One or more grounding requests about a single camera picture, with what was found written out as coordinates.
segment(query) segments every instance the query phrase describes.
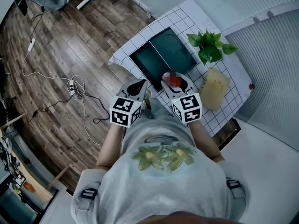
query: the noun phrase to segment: floor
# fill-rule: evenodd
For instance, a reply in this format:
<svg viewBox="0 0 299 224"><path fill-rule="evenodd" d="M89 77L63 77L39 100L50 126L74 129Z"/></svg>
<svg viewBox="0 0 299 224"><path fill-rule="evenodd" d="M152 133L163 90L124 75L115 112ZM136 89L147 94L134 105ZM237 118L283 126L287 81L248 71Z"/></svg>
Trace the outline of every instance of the floor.
<svg viewBox="0 0 299 224"><path fill-rule="evenodd" d="M45 12L34 32L37 42L26 58L24 72L39 71L50 77L68 79L80 75L87 92L100 98L109 109L110 98L132 75L118 65L108 66L108 59L153 20L131 0L91 0L78 11L76 6L81 1L71 0L60 12ZM14 7L0 34L0 52L6 72L11 73L7 77L5 96L17 97L17 111L28 114L23 122L31 119L36 109L70 97L66 81L21 74L33 31L30 19L39 13L40 8L30 1L25 17ZM94 124L93 119L106 118L107 114L92 98L85 98L85 107L86 128L91 138L102 144L109 121ZM20 130L30 149L53 175L71 165L60 181L72 191L80 173L94 167L100 151L84 130L83 112L81 100L59 103L48 112L39 112Z"/></svg>

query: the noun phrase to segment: red object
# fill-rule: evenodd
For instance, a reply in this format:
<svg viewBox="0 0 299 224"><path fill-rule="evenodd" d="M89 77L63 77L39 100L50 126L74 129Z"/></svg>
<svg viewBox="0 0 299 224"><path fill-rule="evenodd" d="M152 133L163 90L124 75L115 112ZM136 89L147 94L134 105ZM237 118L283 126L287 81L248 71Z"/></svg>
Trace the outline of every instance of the red object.
<svg viewBox="0 0 299 224"><path fill-rule="evenodd" d="M170 72L169 77L163 76L162 80L169 86L169 87L180 87L182 84L182 77L177 77L175 72Z"/></svg>

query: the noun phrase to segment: dark green tray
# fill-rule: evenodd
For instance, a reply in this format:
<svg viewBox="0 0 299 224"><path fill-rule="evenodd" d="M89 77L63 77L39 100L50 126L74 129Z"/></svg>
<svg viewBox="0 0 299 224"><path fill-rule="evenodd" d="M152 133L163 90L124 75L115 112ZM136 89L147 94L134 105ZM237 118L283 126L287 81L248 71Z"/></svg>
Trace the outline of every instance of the dark green tray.
<svg viewBox="0 0 299 224"><path fill-rule="evenodd" d="M196 65L187 48L170 28L152 37L130 57L157 91L162 89L164 73L176 71L185 74Z"/></svg>

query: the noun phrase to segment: white cable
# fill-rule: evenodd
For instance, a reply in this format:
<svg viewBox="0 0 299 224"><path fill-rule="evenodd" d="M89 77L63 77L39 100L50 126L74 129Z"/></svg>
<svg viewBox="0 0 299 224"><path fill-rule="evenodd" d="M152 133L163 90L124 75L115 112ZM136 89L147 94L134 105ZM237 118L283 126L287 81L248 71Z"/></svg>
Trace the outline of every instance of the white cable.
<svg viewBox="0 0 299 224"><path fill-rule="evenodd" d="M76 86L76 92L78 92L78 94L79 94L80 96L82 96L82 104L83 104L83 108L84 108L84 117L83 117L83 126L84 126L84 129L85 129L85 131L86 131L86 133L87 133L89 139L90 139L94 144L97 144L97 145L102 146L102 144L98 144L98 143L96 143L95 141L92 140L92 138L90 137L90 135L89 135L89 133L88 133L88 131L87 131L87 129L86 129L86 126L85 126L85 113L86 113L86 109L85 109L85 104L84 104L84 95L85 95L85 83L84 83L84 79L83 79L81 76L79 76L79 75L74 75L71 79L68 79L68 78L52 78L52 77L47 77L47 76L45 76L45 75L39 73L38 71L35 71L35 72L33 72L33 73L30 73L29 75L25 75L25 74L24 74L24 70L23 70L23 66L24 66L25 60L26 60L26 58L27 58L27 56L28 56L29 53L30 53L30 51L28 51L28 53L27 53L27 55L25 56L25 58L24 58L24 60L23 60L23 63L22 63L22 73L23 73L23 75L26 76L26 77L29 77L29 76L31 76L31 75L33 75L33 74L39 74L39 75L41 75L42 77L45 77L45 78L48 78L48 79L52 79L52 80L67 80L68 82L67 82L67 84L66 84L66 89L67 89L67 91L69 92L70 95L71 95L71 91L70 91L69 88L68 88L68 84L69 84L70 81L73 81L74 84L75 84L75 86ZM78 81L73 80L74 77L80 77L80 78L82 79L82 85L81 85ZM77 84L81 87L81 89L82 89L83 92L80 92L80 91L78 90ZM93 98L93 100L94 100L100 107L102 107L102 106L97 102L97 100L96 100L95 98Z"/></svg>

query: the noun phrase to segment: potted plant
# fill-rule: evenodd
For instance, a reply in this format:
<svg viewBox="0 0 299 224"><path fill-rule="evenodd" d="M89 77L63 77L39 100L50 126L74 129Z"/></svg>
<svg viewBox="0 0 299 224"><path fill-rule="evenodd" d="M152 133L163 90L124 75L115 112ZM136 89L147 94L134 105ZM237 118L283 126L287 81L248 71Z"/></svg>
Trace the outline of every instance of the potted plant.
<svg viewBox="0 0 299 224"><path fill-rule="evenodd" d="M226 55L230 55L234 51L238 50L237 47L219 41L221 33L209 33L206 30L203 35L200 32L198 32L198 35L186 35L188 36L189 42L192 46L199 47L198 56L204 65L206 65L208 61L212 63L221 60L222 52Z"/></svg>

